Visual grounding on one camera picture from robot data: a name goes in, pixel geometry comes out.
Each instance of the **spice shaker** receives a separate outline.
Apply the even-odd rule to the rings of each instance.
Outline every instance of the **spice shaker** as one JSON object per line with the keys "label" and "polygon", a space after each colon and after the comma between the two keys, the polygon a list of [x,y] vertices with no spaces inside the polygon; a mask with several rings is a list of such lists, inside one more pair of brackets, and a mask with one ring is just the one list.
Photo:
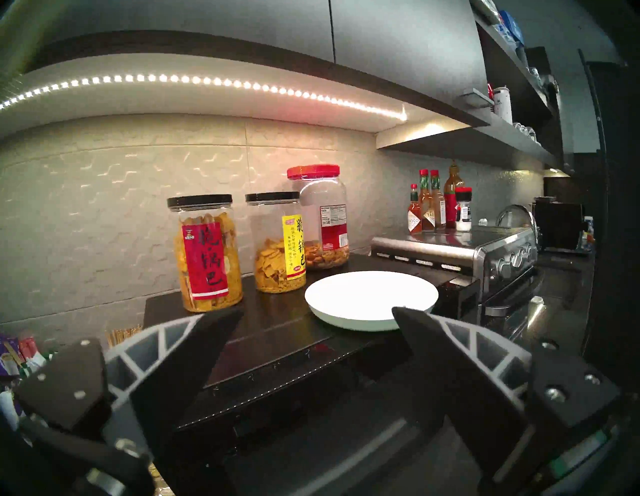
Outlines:
{"label": "spice shaker", "polygon": [[456,188],[456,230],[471,230],[471,188],[461,186]]}

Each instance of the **red cap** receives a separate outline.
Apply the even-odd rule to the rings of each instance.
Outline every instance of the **red cap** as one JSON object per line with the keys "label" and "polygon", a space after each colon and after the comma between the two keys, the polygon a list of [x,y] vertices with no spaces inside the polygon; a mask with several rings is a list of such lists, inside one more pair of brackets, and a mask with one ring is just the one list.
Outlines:
{"label": "red cap", "polygon": [[299,165],[287,169],[289,179],[318,179],[320,177],[337,177],[340,166],[335,164]]}

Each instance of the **gray cabinet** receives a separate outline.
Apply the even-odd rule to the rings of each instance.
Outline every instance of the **gray cabinet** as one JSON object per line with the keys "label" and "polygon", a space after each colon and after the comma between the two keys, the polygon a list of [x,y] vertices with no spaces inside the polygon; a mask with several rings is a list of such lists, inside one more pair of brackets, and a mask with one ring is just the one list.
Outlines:
{"label": "gray cabinet", "polygon": [[468,0],[332,0],[335,61],[458,108],[487,94]]}
{"label": "gray cabinet", "polygon": [[48,42],[145,30],[226,36],[333,62],[328,0],[72,0]]}

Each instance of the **clear plastic jar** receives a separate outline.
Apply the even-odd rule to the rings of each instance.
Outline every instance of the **clear plastic jar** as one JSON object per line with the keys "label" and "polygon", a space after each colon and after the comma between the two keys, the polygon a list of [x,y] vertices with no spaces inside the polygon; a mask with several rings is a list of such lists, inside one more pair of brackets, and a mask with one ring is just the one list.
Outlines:
{"label": "clear plastic jar", "polygon": [[337,267],[349,259],[347,189],[339,175],[340,166],[333,164],[287,170],[293,188],[300,192],[309,270]]}
{"label": "clear plastic jar", "polygon": [[305,238],[297,191],[246,195],[255,248],[255,287],[287,292],[307,282]]}
{"label": "clear plastic jar", "polygon": [[242,300],[240,260],[231,195],[178,196],[166,201],[178,214],[173,238],[182,304],[190,312],[230,307]]}

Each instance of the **tabasco bottle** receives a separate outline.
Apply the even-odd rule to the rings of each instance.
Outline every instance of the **tabasco bottle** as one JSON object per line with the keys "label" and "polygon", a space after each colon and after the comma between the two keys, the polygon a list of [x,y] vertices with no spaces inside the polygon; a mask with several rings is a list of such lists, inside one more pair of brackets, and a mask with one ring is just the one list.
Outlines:
{"label": "tabasco bottle", "polygon": [[433,210],[433,197],[429,192],[429,171],[420,170],[420,212],[422,213],[422,230],[432,231],[436,227],[436,216]]}
{"label": "tabasco bottle", "polygon": [[461,188],[465,182],[458,175],[458,165],[454,160],[449,167],[449,178],[444,184],[444,203],[447,227],[456,228],[456,188]]}
{"label": "tabasco bottle", "polygon": [[436,214],[436,227],[444,227],[447,221],[447,213],[444,195],[440,191],[440,173],[437,170],[431,171],[431,204]]}
{"label": "tabasco bottle", "polygon": [[422,232],[422,222],[420,221],[420,202],[418,201],[418,185],[411,185],[411,203],[409,203],[409,211],[407,212],[407,222],[409,233],[418,234]]}

